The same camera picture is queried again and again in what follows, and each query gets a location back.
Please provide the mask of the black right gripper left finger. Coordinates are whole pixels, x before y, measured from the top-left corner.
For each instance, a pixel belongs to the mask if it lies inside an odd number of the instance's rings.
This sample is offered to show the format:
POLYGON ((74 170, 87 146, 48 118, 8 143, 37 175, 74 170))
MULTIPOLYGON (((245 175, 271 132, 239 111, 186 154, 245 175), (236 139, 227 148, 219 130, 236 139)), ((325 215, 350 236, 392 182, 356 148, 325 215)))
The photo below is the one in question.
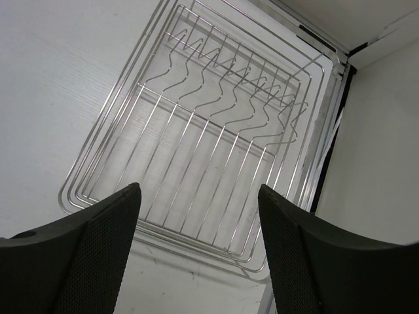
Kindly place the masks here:
POLYGON ((113 313, 132 246, 141 189, 1 239, 2 313, 113 313))

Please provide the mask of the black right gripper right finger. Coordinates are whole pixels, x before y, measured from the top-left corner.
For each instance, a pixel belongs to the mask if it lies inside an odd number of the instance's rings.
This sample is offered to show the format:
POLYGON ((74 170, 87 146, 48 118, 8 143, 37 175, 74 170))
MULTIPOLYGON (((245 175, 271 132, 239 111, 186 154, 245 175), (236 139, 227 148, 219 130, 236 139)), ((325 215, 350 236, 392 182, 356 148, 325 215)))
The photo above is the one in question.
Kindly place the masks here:
POLYGON ((417 313, 418 244, 349 232, 267 185, 259 218, 279 313, 417 313))

